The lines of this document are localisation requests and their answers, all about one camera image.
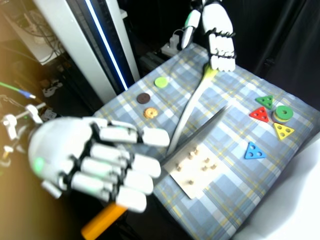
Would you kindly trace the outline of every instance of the tablecloth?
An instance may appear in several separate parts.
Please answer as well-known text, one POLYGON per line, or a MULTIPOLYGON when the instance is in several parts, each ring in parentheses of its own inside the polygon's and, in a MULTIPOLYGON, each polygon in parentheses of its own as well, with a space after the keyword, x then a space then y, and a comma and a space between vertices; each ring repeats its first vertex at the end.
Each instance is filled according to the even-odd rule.
MULTIPOLYGON (((119 120, 143 127, 163 128, 173 135, 182 111, 198 86, 203 66, 208 62, 204 48, 191 44, 176 56, 139 80, 99 111, 96 117, 119 120), (154 81, 166 77, 168 86, 158 88, 154 81), (151 96, 139 104, 140 93, 151 96), (144 110, 154 107, 158 116, 146 119, 144 110)), ((228 100, 235 104, 209 134, 204 144, 227 166, 195 199, 189 199, 168 175, 155 186, 154 194, 194 239, 229 239, 273 185, 303 142, 319 131, 320 112, 299 98, 237 66, 234 72, 219 72, 204 92, 187 122, 180 143, 210 119, 228 100), (272 95, 273 109, 290 106, 293 118, 287 123, 295 132, 280 141, 273 122, 265 123, 249 114, 261 107, 257 97, 272 95), (263 159, 244 159, 248 142, 264 153, 263 159)), ((157 158, 162 162, 166 148, 129 146, 130 151, 157 158)))

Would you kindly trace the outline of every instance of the red triangle block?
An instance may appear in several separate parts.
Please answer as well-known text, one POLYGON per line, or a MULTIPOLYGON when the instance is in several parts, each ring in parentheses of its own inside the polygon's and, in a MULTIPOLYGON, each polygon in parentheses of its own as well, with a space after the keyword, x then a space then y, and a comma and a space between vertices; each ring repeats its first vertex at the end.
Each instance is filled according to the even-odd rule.
POLYGON ((269 122, 268 114, 264 106, 259 107, 257 110, 250 113, 249 116, 266 123, 269 122))

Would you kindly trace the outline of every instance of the blue triangle block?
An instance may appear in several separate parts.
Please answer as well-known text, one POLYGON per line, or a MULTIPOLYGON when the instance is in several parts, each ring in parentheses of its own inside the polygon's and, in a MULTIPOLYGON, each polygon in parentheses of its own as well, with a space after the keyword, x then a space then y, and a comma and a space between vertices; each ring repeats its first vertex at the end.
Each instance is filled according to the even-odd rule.
POLYGON ((248 148, 244 155, 245 159, 264 159, 267 155, 257 147, 252 141, 249 142, 248 148))

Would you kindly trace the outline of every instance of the yellow cookie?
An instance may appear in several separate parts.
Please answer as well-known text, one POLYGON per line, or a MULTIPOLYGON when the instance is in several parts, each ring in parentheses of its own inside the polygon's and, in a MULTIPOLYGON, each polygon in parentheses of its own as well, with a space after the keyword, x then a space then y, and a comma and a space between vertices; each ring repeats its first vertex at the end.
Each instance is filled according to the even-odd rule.
POLYGON ((146 110, 144 110, 143 115, 147 119, 153 119, 158 115, 158 111, 154 107, 149 107, 146 110))

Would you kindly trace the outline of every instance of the green triangle block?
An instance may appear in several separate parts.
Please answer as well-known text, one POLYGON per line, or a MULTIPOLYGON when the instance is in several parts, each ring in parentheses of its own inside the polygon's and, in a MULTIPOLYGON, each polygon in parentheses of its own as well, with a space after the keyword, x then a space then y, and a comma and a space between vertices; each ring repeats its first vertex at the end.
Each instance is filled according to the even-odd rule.
POLYGON ((255 100, 260 103, 262 106, 266 107, 267 109, 271 110, 272 109, 272 102, 273 102, 273 96, 262 96, 262 97, 257 97, 255 100))

